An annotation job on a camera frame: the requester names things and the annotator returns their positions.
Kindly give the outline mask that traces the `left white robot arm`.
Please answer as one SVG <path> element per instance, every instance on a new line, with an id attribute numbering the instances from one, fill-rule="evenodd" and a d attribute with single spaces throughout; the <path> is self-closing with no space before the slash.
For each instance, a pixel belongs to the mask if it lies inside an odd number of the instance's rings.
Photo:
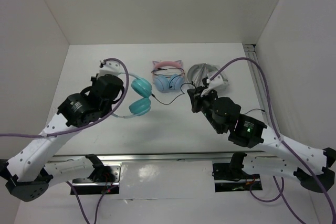
<path id="1" fill-rule="evenodd" d="M 58 107 L 56 114 L 16 156 L 1 164 L 1 177 L 9 193 L 24 202 L 40 197 L 56 184 L 77 178 L 93 182 L 112 179 L 110 167 L 95 154 L 61 163 L 50 159 L 85 127 L 97 123 L 114 109 L 124 95 L 123 81 L 111 74 L 92 78 L 92 85 L 79 93 L 69 95 Z"/>

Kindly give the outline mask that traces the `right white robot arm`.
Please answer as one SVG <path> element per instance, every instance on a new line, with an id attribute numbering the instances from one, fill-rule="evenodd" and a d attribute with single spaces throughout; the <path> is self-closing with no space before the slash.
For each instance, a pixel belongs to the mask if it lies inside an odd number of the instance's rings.
<path id="1" fill-rule="evenodd" d="M 335 182 L 330 168 L 335 162 L 335 150 L 323 150 L 301 144 L 286 136 L 278 137 L 264 122 L 242 114 L 241 107 L 228 97 L 218 97 L 212 90 L 203 95 L 204 87 L 188 89 L 192 112 L 201 112 L 218 134 L 228 134 L 228 140 L 248 149 L 258 149 L 273 158 L 232 155 L 229 172 L 235 178 L 264 174 L 293 179 L 310 191 L 323 193 Z"/>

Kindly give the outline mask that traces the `grey white headphones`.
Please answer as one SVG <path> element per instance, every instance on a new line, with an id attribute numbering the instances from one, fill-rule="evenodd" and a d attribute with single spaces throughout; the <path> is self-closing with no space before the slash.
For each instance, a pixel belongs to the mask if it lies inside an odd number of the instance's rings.
<path id="1" fill-rule="evenodd" d="M 184 82 L 177 90 L 179 92 L 177 97 L 185 94 L 185 92 L 183 91 L 184 87 L 196 88 L 201 85 L 203 79 L 212 77 L 217 71 L 218 68 L 215 65 L 211 65 L 208 63 L 199 63 L 192 65 L 188 71 L 185 71 Z"/>

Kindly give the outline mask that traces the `pink blue cat-ear headphones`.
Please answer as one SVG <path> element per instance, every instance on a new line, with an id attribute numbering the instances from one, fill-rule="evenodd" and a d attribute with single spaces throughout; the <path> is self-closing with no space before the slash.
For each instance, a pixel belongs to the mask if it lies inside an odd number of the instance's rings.
<path id="1" fill-rule="evenodd" d="M 182 60 L 152 61 L 152 64 L 153 83 L 158 91 L 167 93 L 181 87 L 185 78 Z"/>

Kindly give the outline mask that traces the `aluminium mounting rail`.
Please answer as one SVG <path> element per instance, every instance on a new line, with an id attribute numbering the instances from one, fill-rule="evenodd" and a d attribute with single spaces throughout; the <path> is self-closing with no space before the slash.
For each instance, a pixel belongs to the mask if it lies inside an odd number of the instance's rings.
<path id="1" fill-rule="evenodd" d="M 132 163 L 132 162 L 168 162 L 168 161 L 216 161 L 230 159 L 235 152 L 252 156 L 267 156 L 262 151 L 233 151 L 209 153 L 161 153 L 161 154 L 96 154 L 103 163 Z M 74 161 L 83 155 L 55 155 L 47 164 Z"/>

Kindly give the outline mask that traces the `right side aluminium rail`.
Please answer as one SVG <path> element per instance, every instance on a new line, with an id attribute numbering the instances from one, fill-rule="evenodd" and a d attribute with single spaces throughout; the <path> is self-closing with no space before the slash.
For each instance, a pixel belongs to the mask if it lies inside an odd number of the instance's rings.
<path id="1" fill-rule="evenodd" d="M 259 61 L 257 59 L 257 54 L 255 51 L 255 45 L 253 44 L 243 44 L 243 49 L 245 52 L 245 55 L 247 58 L 257 62 L 259 64 Z M 261 109 L 265 110 L 263 112 L 263 118 L 269 124 L 272 126 L 271 119 L 269 116 L 269 110 L 268 110 L 268 103 L 267 103 L 267 93 L 266 93 L 266 88 L 263 82 L 262 75 L 258 68 L 251 62 L 247 62 L 249 65 L 249 70 L 253 79 L 254 87 L 257 91 L 257 97 L 259 101 L 259 105 Z"/>

